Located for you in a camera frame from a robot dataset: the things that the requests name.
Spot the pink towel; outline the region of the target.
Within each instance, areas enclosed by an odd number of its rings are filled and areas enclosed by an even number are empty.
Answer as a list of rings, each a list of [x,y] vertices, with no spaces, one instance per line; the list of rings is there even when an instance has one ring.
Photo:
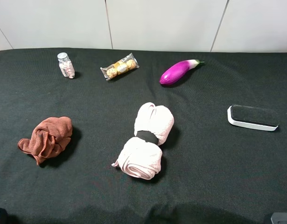
[[[135,178],[154,178],[161,171],[160,145],[166,142],[173,124],[174,116],[167,107],[151,102],[143,104],[135,119],[134,136],[125,143],[112,166]],[[158,145],[137,138],[136,133],[142,130],[155,134],[159,139]]]

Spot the black band on towel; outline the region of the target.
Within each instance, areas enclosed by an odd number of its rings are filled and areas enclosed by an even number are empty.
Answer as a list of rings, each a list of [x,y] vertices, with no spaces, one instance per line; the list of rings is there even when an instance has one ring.
[[[155,145],[158,145],[159,143],[159,139],[150,131],[138,131],[135,136],[145,142],[153,143]]]

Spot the purple toy eggplant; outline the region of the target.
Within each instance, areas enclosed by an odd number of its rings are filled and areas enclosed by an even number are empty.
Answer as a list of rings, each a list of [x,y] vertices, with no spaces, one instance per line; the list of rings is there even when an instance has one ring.
[[[162,85],[172,85],[181,79],[189,70],[196,68],[200,64],[204,64],[204,61],[197,59],[180,61],[167,69],[162,74],[159,82]]]

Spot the wrapped gold chocolates pack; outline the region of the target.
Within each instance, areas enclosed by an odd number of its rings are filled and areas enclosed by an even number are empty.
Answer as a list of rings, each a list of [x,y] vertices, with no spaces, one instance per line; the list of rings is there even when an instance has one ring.
[[[100,68],[107,81],[130,70],[139,68],[139,64],[132,53],[105,68]]]

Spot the glass jar of pink pills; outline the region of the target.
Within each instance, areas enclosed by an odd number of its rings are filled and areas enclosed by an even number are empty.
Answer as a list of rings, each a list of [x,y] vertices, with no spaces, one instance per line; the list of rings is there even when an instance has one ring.
[[[75,70],[68,54],[61,52],[57,55],[57,59],[63,76],[65,78],[73,79],[75,77]]]

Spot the crumpled brown cloth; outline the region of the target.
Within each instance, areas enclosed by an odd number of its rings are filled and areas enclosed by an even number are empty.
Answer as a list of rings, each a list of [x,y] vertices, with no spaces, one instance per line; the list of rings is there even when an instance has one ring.
[[[40,165],[65,150],[72,131],[69,117],[49,117],[34,128],[30,139],[21,139],[17,146],[23,153],[33,156],[36,164]]]

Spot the white and black eraser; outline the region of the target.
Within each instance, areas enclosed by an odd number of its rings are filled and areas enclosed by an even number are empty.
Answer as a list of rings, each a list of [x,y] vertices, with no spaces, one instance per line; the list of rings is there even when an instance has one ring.
[[[245,105],[231,105],[227,109],[227,119],[233,126],[270,132],[280,123],[275,111]]]

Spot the black device bottom left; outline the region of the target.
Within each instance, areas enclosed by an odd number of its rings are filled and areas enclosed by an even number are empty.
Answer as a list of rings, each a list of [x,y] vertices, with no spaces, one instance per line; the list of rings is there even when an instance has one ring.
[[[0,208],[0,224],[7,224],[8,214],[5,209]]]

